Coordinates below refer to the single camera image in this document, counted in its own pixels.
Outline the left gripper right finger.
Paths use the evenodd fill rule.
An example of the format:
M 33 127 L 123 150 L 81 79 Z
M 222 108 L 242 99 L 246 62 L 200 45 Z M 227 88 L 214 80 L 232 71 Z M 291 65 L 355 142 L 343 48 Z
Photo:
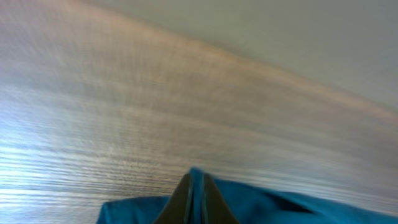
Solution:
M 204 224 L 238 224 L 210 174 L 203 176 L 202 221 Z

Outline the navy blue shorts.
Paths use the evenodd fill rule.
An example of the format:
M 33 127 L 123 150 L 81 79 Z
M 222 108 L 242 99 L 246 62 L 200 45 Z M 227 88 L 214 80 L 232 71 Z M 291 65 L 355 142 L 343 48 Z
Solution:
M 192 168 L 187 174 L 191 175 L 190 223 L 203 223 L 203 176 L 209 173 Z M 397 217 L 346 204 L 211 177 L 239 223 L 397 224 Z M 96 222 L 153 223 L 170 197 L 136 197 L 106 202 Z

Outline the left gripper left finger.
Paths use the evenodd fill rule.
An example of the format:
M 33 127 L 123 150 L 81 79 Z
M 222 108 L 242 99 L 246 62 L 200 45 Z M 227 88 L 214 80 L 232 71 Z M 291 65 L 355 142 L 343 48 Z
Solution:
M 191 175 L 185 174 L 153 224 L 189 224 L 191 216 Z

